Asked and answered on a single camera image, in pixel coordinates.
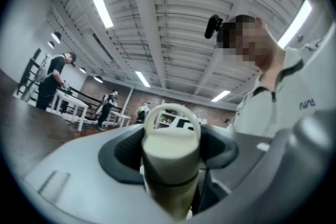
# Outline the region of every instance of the zipper pull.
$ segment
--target zipper pull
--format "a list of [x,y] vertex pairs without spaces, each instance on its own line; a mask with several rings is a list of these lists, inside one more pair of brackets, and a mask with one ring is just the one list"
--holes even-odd
[[272,92],[271,94],[272,94],[272,102],[275,102],[277,100],[275,97],[275,92]]

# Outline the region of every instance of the man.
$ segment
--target man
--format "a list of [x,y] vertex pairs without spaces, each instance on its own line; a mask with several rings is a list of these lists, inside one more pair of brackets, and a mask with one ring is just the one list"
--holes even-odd
[[142,124],[144,123],[148,113],[151,111],[149,109],[150,102],[145,103],[143,106],[139,107],[138,109],[138,119],[135,124]]
[[300,50],[282,49],[261,19],[247,15],[239,15],[220,27],[217,47],[228,49],[261,71],[254,88],[237,107],[233,130],[274,137],[279,129],[292,127],[301,117],[314,112],[316,104],[299,71],[320,41]]
[[104,131],[104,128],[102,127],[103,122],[106,120],[107,116],[110,113],[111,108],[114,106],[117,108],[117,103],[115,102],[115,99],[119,92],[117,90],[113,90],[111,94],[108,95],[108,98],[106,100],[106,103],[104,104],[102,110],[101,110],[101,115],[98,119],[98,124],[96,125],[97,129],[100,131]]
[[68,85],[61,78],[61,73],[65,64],[75,66],[76,54],[73,52],[67,52],[58,57],[55,57],[48,69],[48,74],[52,75],[41,82],[38,88],[38,98],[36,102],[36,107],[39,109],[46,110],[49,103],[53,99],[56,90],[59,86],[67,88]]

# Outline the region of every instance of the table leg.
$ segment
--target table leg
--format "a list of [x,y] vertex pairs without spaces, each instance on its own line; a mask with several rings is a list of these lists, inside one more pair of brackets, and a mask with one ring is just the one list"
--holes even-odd
[[63,102],[63,99],[60,97],[58,104],[57,104],[57,108],[56,108],[56,114],[60,112],[62,102]]
[[125,119],[122,118],[122,120],[121,120],[121,122],[120,122],[120,128],[122,128],[122,127],[124,126],[124,121],[125,121]]
[[108,117],[107,117],[106,124],[105,124],[105,128],[107,128],[107,127],[109,126],[110,118],[111,118],[111,112],[109,112],[109,115],[108,115]]
[[57,99],[57,93],[55,93],[54,99],[52,100],[51,103],[51,112],[55,109],[55,104],[56,104],[56,99]]
[[84,122],[87,110],[88,110],[88,108],[84,108],[84,110],[82,112],[82,116],[80,117],[80,121],[79,121],[79,125],[78,125],[78,132],[80,132],[82,130],[83,122]]
[[73,113],[73,115],[72,115],[71,123],[73,123],[74,120],[75,120],[75,116],[76,116],[76,114],[77,114],[77,110],[78,110],[78,106],[75,104],[75,107],[74,107],[74,113]]

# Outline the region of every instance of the ceiling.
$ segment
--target ceiling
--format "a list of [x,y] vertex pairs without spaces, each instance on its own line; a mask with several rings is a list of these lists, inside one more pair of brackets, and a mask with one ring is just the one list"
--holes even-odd
[[[303,0],[104,0],[114,27],[105,29],[92,0],[51,0],[48,20],[90,74],[135,84],[167,97],[235,110],[258,70],[216,53],[204,38],[213,14],[258,16],[276,38]],[[290,46],[300,47],[293,40]],[[135,71],[151,88],[143,87]],[[224,90],[231,93],[216,103]]]

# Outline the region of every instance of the black pants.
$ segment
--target black pants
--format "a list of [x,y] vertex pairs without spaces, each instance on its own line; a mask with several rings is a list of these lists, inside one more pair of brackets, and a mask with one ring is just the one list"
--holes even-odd
[[102,110],[101,110],[101,115],[99,117],[99,120],[98,120],[98,126],[101,127],[101,125],[103,124],[104,120],[106,120],[107,116],[109,115],[110,113],[110,107],[104,105]]
[[40,85],[38,88],[38,98],[36,107],[42,110],[46,110],[49,103],[53,100],[56,90],[49,89],[44,85]]

